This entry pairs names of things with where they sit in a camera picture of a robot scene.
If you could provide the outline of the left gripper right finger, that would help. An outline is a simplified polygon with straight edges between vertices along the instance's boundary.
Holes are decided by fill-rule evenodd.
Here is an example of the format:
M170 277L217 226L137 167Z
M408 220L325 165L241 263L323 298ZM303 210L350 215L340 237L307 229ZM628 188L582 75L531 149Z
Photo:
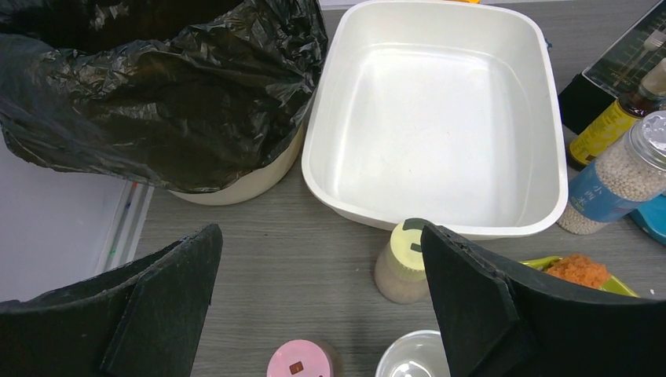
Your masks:
M567 282L431 223L421 248L451 375L664 375L664 301Z

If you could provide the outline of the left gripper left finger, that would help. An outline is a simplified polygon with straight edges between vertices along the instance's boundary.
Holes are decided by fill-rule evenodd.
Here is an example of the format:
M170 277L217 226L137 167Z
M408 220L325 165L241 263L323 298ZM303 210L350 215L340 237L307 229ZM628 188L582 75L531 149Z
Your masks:
M88 280L3 302L2 375L190 375L222 247L209 224Z

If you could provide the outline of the yellow label oil bottle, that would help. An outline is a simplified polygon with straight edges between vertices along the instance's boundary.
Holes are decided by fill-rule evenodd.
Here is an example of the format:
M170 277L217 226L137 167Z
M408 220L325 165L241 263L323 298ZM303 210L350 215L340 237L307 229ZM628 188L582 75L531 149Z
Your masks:
M621 94L569 143L569 165L575 170L588 166L637 121L657 111L664 100L665 60L661 60L638 86Z

